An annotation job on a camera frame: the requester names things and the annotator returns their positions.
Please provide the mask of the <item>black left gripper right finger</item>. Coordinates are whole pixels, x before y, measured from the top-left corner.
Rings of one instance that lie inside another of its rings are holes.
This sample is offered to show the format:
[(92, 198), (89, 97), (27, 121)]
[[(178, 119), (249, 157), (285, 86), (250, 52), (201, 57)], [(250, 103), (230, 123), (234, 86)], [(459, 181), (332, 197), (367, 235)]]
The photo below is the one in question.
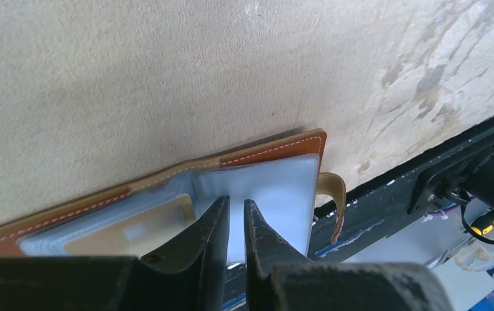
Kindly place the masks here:
[(244, 202), (249, 310), (452, 310), (438, 278), (413, 263), (315, 262)]

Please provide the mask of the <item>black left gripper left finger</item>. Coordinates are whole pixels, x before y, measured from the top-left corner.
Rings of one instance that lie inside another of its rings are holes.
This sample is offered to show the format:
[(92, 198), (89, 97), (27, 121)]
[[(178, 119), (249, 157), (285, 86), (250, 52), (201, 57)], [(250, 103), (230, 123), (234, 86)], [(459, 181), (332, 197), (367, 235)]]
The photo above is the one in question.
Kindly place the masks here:
[(0, 258), (0, 310), (221, 310), (229, 205), (142, 257)]

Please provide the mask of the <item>brown leather card holder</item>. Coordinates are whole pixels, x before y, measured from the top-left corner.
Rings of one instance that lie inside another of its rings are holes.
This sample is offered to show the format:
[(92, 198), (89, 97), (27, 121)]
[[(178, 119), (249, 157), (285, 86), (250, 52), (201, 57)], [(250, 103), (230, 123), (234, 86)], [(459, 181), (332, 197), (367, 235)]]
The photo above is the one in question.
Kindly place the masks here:
[(245, 261), (246, 200), (253, 200), (266, 222), (306, 255), (317, 195), (328, 195), (338, 205), (332, 241), (344, 223), (344, 180), (320, 170), (326, 139), (326, 132), (317, 129), (185, 161), (12, 220), (0, 225), (0, 257), (71, 256), (64, 249), (66, 243), (182, 194), (191, 198), (195, 222), (217, 198), (229, 198), (228, 264)]

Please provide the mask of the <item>gold card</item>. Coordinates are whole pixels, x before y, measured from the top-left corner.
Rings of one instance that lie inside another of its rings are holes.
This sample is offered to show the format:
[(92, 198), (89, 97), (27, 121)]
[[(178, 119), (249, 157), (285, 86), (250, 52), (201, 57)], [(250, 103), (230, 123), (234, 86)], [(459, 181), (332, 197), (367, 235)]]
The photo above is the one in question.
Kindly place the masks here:
[(182, 194), (146, 211), (105, 225), (64, 245), (70, 255), (145, 255), (195, 222), (193, 203)]

